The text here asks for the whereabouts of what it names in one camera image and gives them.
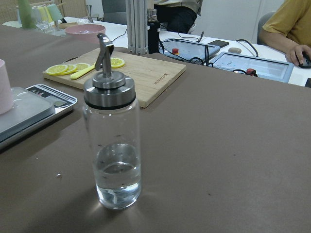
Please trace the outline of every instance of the glass cup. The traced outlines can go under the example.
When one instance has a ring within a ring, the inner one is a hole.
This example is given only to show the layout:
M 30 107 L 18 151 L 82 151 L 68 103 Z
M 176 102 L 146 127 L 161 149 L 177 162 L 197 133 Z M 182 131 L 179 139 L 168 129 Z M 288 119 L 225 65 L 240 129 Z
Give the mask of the glass cup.
M 43 33 L 51 30 L 46 5 L 32 7 L 32 20 Z

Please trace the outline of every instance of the metal bottle cap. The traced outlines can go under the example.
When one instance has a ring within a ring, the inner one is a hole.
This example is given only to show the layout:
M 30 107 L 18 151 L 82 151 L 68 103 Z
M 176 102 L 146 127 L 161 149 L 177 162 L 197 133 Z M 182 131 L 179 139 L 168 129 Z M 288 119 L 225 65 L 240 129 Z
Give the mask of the metal bottle cap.
M 156 21 L 156 9 L 147 9 L 147 21 L 153 22 Z
M 85 82 L 85 102 L 93 108 L 104 110 L 125 107 L 136 98 L 134 80 L 121 72 L 111 70 L 110 56 L 114 48 L 113 43 L 103 33 L 97 37 L 101 51 L 95 69 L 99 70 L 103 66 L 103 71 Z

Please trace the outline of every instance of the white table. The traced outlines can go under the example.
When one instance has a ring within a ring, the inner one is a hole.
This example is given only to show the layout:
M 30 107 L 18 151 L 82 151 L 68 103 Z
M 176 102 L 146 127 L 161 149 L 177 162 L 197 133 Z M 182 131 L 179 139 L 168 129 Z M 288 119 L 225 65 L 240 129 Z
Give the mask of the white table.
M 65 17 L 65 20 L 67 22 L 77 22 L 78 19 L 72 18 L 72 17 Z M 110 38 L 110 40 L 113 40 L 117 38 L 118 36 L 124 34 L 126 30 L 126 25 L 99 22 L 99 21 L 94 21 L 94 23 L 101 24 L 106 27 L 106 34 Z M 199 38 L 199 36 L 197 35 L 189 35 L 189 34 L 180 34 L 180 35 L 183 37 L 183 39 L 184 37 L 188 37 L 188 40 L 191 40 L 191 41 L 197 41 L 197 39 L 194 39 L 193 37 Z M 179 36 L 178 33 L 160 31 L 160 39 L 164 40 L 167 38 L 181 38 L 181 37 Z M 203 37 L 201 40 L 201 43 L 207 44 L 216 39 L 218 38 Z M 220 40 L 229 42 L 229 45 L 222 48 L 220 52 L 228 51 L 229 48 L 235 47 L 235 48 L 240 48 L 242 50 L 241 54 L 243 55 L 254 55 L 255 54 L 252 48 L 245 42 L 240 43 L 240 42 L 232 41 L 232 40 L 225 40 L 225 39 L 220 39 Z M 127 34 L 116 39 L 114 41 L 114 45 L 116 47 L 127 48 Z M 258 51 L 259 57 L 261 58 L 286 62 L 285 54 L 282 52 L 279 52 L 268 46 L 257 45 L 257 44 L 253 44 L 253 46 L 256 48 L 256 50 Z M 289 83 L 299 85 L 299 86 L 305 86 L 308 78 L 311 78 L 311 69 L 302 69 L 300 67 L 294 67 Z

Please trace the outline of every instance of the oil dispenser bottle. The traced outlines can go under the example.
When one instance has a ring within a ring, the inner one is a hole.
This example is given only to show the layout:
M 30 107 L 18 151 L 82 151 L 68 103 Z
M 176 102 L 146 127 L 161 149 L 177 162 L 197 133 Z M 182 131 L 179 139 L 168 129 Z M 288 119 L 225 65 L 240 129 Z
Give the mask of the oil dispenser bottle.
M 141 191 L 139 103 L 134 80 L 111 70 L 113 44 L 98 34 L 97 72 L 84 85 L 83 109 L 93 150 L 93 170 L 99 201 L 109 209 L 132 205 Z

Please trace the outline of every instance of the lemon slice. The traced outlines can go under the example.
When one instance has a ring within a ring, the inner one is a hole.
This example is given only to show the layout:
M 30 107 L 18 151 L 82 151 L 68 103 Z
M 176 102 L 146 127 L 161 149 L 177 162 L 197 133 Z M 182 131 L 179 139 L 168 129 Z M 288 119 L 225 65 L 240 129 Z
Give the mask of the lemon slice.
M 46 70 L 46 73 L 49 75 L 59 75 L 59 74 L 65 72 L 67 69 L 68 69 L 68 66 L 65 64 L 54 65 L 52 67 L 49 67 Z
M 77 69 L 76 71 L 79 71 L 79 70 L 82 70 L 82 69 L 85 69 L 85 68 L 88 68 L 90 67 L 91 65 L 88 64 L 88 63 L 77 63 L 75 64 L 77 66 Z
M 71 73 L 75 72 L 76 69 L 77 69 L 76 65 L 68 64 L 68 69 L 65 72 L 61 73 L 61 75 L 71 74 Z
M 112 57 L 111 58 L 111 67 L 112 68 L 120 68 L 124 66 L 125 61 L 121 58 Z

